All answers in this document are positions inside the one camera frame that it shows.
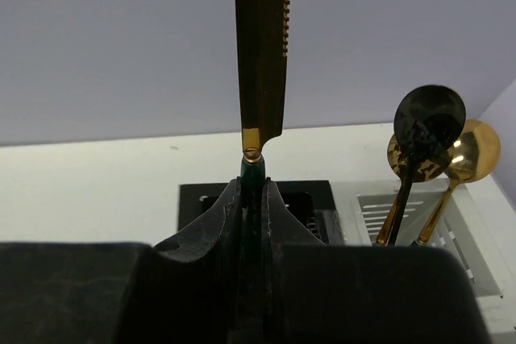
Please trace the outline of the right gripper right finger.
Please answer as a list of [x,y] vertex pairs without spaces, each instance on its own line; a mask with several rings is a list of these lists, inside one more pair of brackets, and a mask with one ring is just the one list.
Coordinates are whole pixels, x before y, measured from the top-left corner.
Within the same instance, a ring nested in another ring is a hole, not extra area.
[[268,181],[262,194],[272,343],[488,343],[458,260],[428,247],[321,242]]

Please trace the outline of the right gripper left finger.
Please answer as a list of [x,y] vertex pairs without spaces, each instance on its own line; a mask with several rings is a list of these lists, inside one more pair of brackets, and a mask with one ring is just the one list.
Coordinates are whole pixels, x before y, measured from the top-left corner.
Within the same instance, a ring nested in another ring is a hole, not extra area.
[[4,343],[224,343],[235,311],[241,184],[155,246],[1,245]]

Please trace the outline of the black spoon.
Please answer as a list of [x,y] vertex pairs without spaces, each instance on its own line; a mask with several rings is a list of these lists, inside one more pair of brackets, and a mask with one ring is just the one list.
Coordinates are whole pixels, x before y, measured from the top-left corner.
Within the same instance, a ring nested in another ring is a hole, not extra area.
[[408,159],[409,182],[418,166],[441,155],[461,134],[466,120],[463,99],[445,85],[424,85],[400,102],[393,121],[394,134]]

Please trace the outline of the gold knife green handle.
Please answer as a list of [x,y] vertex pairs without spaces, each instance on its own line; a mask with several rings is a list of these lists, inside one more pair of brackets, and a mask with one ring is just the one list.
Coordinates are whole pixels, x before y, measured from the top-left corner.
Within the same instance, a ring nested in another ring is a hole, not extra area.
[[260,253],[260,201],[264,145],[281,135],[289,44],[290,0],[235,0],[235,25],[247,213],[246,254]]

